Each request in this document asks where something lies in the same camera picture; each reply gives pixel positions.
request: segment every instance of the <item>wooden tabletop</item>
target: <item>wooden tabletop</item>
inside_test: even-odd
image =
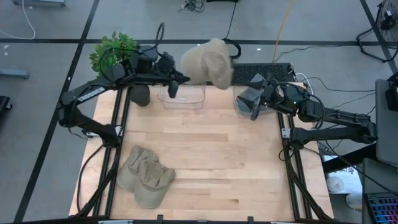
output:
[[[239,118],[232,88],[223,91],[213,86],[206,88],[200,110],[165,109],[157,98],[159,88],[151,87],[150,105],[130,104],[120,166],[137,144],[154,150],[162,164],[175,169],[176,179],[157,209],[140,208],[134,194],[117,185],[111,218],[155,220],[161,214],[165,220],[245,221],[248,216],[256,221],[294,220],[285,163],[278,159],[282,141],[277,113],[261,115],[256,121]],[[110,123],[115,98],[112,91],[99,96],[95,120]],[[297,118],[294,121],[296,127],[312,127]],[[100,145],[101,139],[90,139],[83,161]],[[306,147],[318,151],[315,142]],[[81,206],[98,186],[103,155],[104,150],[85,169]],[[308,191],[333,217],[319,156],[309,151],[301,151],[301,156]],[[305,217],[302,196],[296,191]],[[70,214],[75,213],[76,194],[70,209]]]

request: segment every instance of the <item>table leg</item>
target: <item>table leg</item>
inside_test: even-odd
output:
[[[342,155],[341,157],[344,158],[345,160],[347,160],[352,165],[362,163],[364,158],[370,158],[373,160],[377,160],[377,158],[376,158],[376,143],[370,144],[368,146],[365,146],[365,147],[358,149],[356,151],[353,151],[351,153],[347,153],[345,155]],[[350,165],[348,165],[347,163],[342,161],[339,157],[336,157],[329,161],[322,162],[322,166],[323,166],[323,171],[326,174],[328,174],[330,172],[334,172],[334,171],[349,167]]]

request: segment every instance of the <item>black keyboard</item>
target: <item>black keyboard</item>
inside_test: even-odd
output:
[[[398,224],[398,197],[391,193],[365,194],[374,223]]]
[[[279,82],[294,82],[294,71],[290,63],[238,63],[233,67],[233,85],[249,82],[257,73],[264,78],[271,73]]]

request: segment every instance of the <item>artificial plant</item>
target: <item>artificial plant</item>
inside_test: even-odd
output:
[[[127,34],[116,35],[112,33],[111,38],[104,36],[101,44],[95,46],[95,52],[90,54],[91,68],[98,72],[98,77],[102,76],[104,68],[119,63],[132,56],[138,43]]]

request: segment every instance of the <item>transparent plastic bin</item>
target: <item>transparent plastic bin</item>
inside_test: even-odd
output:
[[[174,99],[169,97],[167,86],[162,86],[157,98],[164,108],[198,110],[203,107],[206,98],[206,83],[202,85],[180,85]]]
[[[249,87],[247,86],[233,86],[233,93],[234,93],[234,107],[236,114],[239,118],[250,118],[251,117],[251,112],[249,108],[244,105],[242,101],[238,102],[238,96],[242,95],[245,96],[244,92],[248,89]],[[258,93],[258,96],[261,94],[259,90],[253,90],[252,93]],[[274,110],[270,108],[266,108],[265,106],[263,107],[264,110],[261,110],[259,113],[259,116],[262,114],[269,114],[272,113]]]

